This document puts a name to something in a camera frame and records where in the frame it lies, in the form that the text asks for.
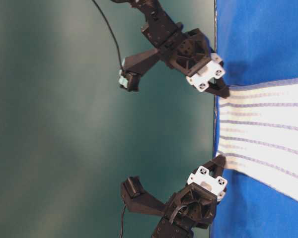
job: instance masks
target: blue stripe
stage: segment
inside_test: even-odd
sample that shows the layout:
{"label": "blue stripe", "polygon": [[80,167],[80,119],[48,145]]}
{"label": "blue stripe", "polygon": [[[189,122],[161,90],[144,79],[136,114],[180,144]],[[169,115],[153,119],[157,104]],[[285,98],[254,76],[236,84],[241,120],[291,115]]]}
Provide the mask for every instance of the blue stripe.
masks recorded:
{"label": "blue stripe", "polygon": [[254,103],[254,104],[235,104],[224,103],[219,105],[220,108],[233,107],[233,108],[259,108],[259,107],[298,107],[298,103]]}
{"label": "blue stripe", "polygon": [[223,139],[223,140],[236,140],[236,141],[243,141],[243,142],[248,142],[248,143],[254,143],[254,144],[258,144],[258,145],[264,145],[264,146],[273,147],[275,149],[284,150],[284,151],[287,151],[287,152],[290,152],[290,153],[293,153],[293,154],[298,155],[298,150],[293,150],[293,149],[287,148],[285,146],[274,145],[274,144],[263,142],[263,141],[249,140],[249,139],[245,139],[245,138],[222,136],[222,135],[220,135],[220,138]]}
{"label": "blue stripe", "polygon": [[298,84],[298,78],[264,82],[264,83],[248,85],[248,86],[230,86],[229,89],[231,91],[247,91],[247,90],[259,89],[259,88],[286,86],[286,85],[294,85],[294,84]]}
{"label": "blue stripe", "polygon": [[257,159],[254,159],[254,158],[250,158],[250,157],[247,157],[247,156],[244,156],[244,155],[235,154],[235,153],[224,153],[224,152],[222,152],[220,150],[218,152],[220,154],[224,155],[224,156],[233,156],[233,157],[237,157],[237,158],[241,158],[241,159],[246,159],[246,160],[253,161],[253,162],[256,162],[258,164],[261,164],[261,165],[265,165],[265,166],[274,168],[274,169],[276,169],[276,170],[278,170],[280,172],[283,172],[283,173],[285,173],[287,175],[293,176],[293,177],[295,177],[295,178],[298,179],[298,175],[297,174],[295,174],[293,172],[290,172],[288,170],[285,170],[284,168],[281,168],[281,167],[279,167],[277,165],[269,164],[269,163],[267,163],[265,161],[257,160]]}
{"label": "blue stripe", "polygon": [[260,125],[260,126],[268,126],[268,127],[275,127],[275,128],[282,128],[282,129],[298,131],[298,126],[283,125],[283,124],[272,124],[272,123],[265,123],[265,122],[220,120],[220,123],[240,124],[240,125]]}

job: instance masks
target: screw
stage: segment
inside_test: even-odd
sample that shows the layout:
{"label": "screw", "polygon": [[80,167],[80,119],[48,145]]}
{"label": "screw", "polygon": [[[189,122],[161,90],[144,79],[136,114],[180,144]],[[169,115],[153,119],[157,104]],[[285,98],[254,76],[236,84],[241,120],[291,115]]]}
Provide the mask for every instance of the screw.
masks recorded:
{"label": "screw", "polygon": [[201,83],[200,86],[199,86],[199,88],[200,88],[200,89],[204,89],[205,86],[206,86],[205,83]]}
{"label": "screw", "polygon": [[216,72],[215,72],[215,75],[216,76],[220,76],[222,74],[222,70],[217,70]]}

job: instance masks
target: black plastic part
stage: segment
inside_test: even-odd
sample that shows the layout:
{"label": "black plastic part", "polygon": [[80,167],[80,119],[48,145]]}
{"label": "black plastic part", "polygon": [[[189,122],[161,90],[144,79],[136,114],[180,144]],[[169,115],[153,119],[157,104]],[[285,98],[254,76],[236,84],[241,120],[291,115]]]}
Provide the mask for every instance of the black plastic part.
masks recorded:
{"label": "black plastic part", "polygon": [[139,177],[129,177],[121,184],[121,196],[130,212],[163,215],[164,204],[144,190]]}
{"label": "black plastic part", "polygon": [[[216,178],[222,175],[224,165],[225,157],[219,155],[203,166]],[[127,178],[121,184],[121,194],[129,211],[162,217],[152,238],[192,238],[193,227],[207,229],[216,216],[217,196],[196,183],[186,184],[166,204],[147,193],[139,177]]]}
{"label": "black plastic part", "polygon": [[[127,91],[138,91],[140,78],[159,60],[189,77],[211,60],[210,53],[213,50],[206,36],[199,29],[183,33],[182,23],[174,23],[158,0],[112,1],[129,2],[131,7],[145,15],[146,23],[141,27],[141,31],[154,46],[152,50],[126,58],[128,65],[124,67],[124,73],[129,73],[125,78],[128,82],[130,80]],[[223,98],[229,96],[228,87],[222,79],[210,83],[210,87],[205,91]]]}

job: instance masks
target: white fabric with blue stripes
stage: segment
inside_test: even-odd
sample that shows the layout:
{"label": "white fabric with blue stripes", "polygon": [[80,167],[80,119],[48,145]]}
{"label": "white fabric with blue stripes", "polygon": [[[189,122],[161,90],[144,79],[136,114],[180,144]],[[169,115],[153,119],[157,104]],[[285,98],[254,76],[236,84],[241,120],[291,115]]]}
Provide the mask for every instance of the white fabric with blue stripes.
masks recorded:
{"label": "white fabric with blue stripes", "polygon": [[218,154],[298,201],[298,78],[230,87],[219,100]]}

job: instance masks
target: white bracket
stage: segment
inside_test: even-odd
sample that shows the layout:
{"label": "white bracket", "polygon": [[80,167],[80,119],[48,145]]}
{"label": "white bracket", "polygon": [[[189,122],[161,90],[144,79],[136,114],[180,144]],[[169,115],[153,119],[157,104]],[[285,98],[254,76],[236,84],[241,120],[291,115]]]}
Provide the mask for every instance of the white bracket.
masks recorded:
{"label": "white bracket", "polygon": [[227,180],[221,176],[217,178],[210,176],[210,171],[203,166],[200,166],[195,174],[190,174],[188,184],[193,182],[215,194],[218,197],[218,202],[225,196],[224,189],[226,188]]}
{"label": "white bracket", "polygon": [[210,85],[209,81],[212,78],[219,79],[225,74],[225,70],[220,65],[221,57],[216,53],[211,53],[211,61],[206,66],[201,68],[192,77],[186,77],[188,83],[193,85],[199,92],[205,91]]}

